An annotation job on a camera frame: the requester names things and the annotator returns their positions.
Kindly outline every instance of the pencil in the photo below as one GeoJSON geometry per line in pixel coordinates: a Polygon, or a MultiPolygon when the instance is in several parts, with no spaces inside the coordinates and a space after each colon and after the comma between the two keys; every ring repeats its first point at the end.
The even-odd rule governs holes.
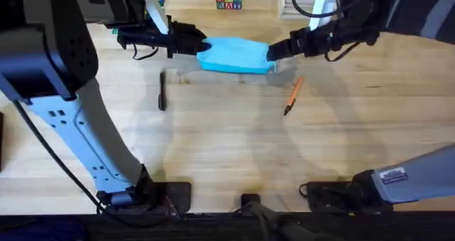
{"type": "Polygon", "coordinates": [[[296,98],[299,93],[301,84],[303,82],[304,82],[304,78],[299,77],[299,79],[297,80],[296,87],[294,87],[294,89],[292,90],[291,97],[287,101],[286,109],[284,110],[284,116],[286,116],[291,111],[292,107],[294,106],[294,103],[296,102],[296,98]]]}

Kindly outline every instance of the wooden tabletop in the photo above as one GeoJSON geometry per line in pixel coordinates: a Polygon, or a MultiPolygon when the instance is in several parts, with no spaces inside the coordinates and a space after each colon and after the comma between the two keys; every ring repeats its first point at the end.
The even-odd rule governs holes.
{"type": "MultiPolygon", "coordinates": [[[[245,0],[218,11],[214,0],[168,0],[166,13],[207,36],[274,43],[305,21],[277,18],[277,0],[245,0]]],[[[90,25],[97,79],[127,146],[155,181],[191,181],[192,212],[227,212],[242,193],[259,193],[275,210],[308,210],[297,188],[307,181],[349,179],[365,169],[419,156],[455,140],[455,47],[383,34],[345,59],[279,61],[278,74],[233,75],[201,70],[194,57],[132,60],[103,26],[90,25]],[[159,72],[168,73],[169,109],[157,105],[159,72]],[[293,110],[284,107],[299,76],[293,110]]],[[[143,48],[140,53],[150,51],[143,48]]],[[[5,114],[0,214],[94,213],[95,207],[58,168],[16,113],[5,114]]],[[[43,121],[51,146],[95,193],[83,165],[43,121]]],[[[397,206],[453,210],[453,198],[397,206]]]]}

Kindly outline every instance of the blue towel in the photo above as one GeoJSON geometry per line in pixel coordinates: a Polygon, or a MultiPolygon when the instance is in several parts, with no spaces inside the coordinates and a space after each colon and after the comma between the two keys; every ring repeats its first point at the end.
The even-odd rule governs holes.
{"type": "Polygon", "coordinates": [[[236,37],[212,37],[204,42],[212,48],[196,57],[204,70],[226,73],[266,74],[274,62],[267,61],[269,45],[236,37]]]}

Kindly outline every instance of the wire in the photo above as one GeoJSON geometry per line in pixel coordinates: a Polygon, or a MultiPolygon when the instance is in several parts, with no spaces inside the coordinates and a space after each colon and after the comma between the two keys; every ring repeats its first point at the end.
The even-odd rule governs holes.
{"type": "Polygon", "coordinates": [[[123,220],[110,212],[108,212],[105,208],[101,206],[101,203],[97,201],[97,199],[90,193],[90,191],[82,184],[79,179],[71,172],[71,170],[65,165],[65,163],[62,162],[62,160],[57,156],[57,154],[54,152],[54,150],[49,146],[48,142],[44,139],[43,135],[38,131],[36,128],[35,124],[31,121],[30,117],[28,116],[27,112],[23,109],[21,103],[19,101],[14,101],[13,102],[14,106],[18,110],[19,114],[27,124],[27,126],[30,128],[30,130],[35,134],[36,138],[39,140],[39,142],[43,145],[44,149],[50,154],[52,159],[57,163],[59,167],[62,168],[62,170],[70,177],[71,180],[76,183],[76,185],[82,190],[82,192],[92,201],[92,203],[96,206],[98,211],[103,212],[103,214],[109,216],[111,219],[117,221],[118,223],[121,223],[123,225],[126,225],[127,227],[135,227],[135,228],[150,228],[150,227],[156,227],[158,225],[161,225],[165,223],[168,218],[163,218],[161,220],[156,221],[155,223],[148,223],[146,225],[137,225],[134,223],[129,223],[126,220],[123,220]]]}
{"type": "Polygon", "coordinates": [[[156,53],[158,53],[158,49],[159,49],[159,48],[156,48],[156,49],[155,49],[154,47],[152,47],[152,48],[151,48],[152,50],[155,49],[153,52],[151,52],[151,53],[148,54],[148,55],[145,55],[145,56],[136,58],[136,56],[137,56],[137,47],[136,47],[136,44],[135,44],[135,43],[133,43],[133,48],[134,48],[133,59],[135,59],[135,60],[143,60],[143,59],[150,58],[150,57],[156,55],[156,53]]]}
{"type": "Polygon", "coordinates": [[[300,6],[297,4],[297,1],[296,0],[291,0],[292,1],[292,4],[294,5],[295,9],[302,15],[306,16],[306,17],[310,17],[310,18],[323,18],[323,17],[330,17],[330,16],[334,16],[336,14],[341,14],[343,13],[344,11],[352,8],[353,6],[356,6],[360,3],[362,3],[363,1],[365,0],[355,0],[353,2],[350,2],[348,5],[340,8],[340,9],[336,9],[335,11],[332,11],[332,12],[328,12],[328,13],[324,13],[324,14],[312,14],[312,13],[309,13],[305,10],[303,10],[302,8],[300,8],[300,6]]]}
{"type": "Polygon", "coordinates": [[[340,53],[340,55],[336,56],[335,59],[333,59],[333,60],[328,57],[328,53],[326,53],[324,55],[324,58],[330,63],[336,62],[338,60],[343,59],[345,56],[347,56],[347,54],[350,53],[358,45],[360,45],[360,42],[355,42],[354,44],[352,44],[348,48],[346,48],[346,50],[344,50],[342,53],[340,53]]]}

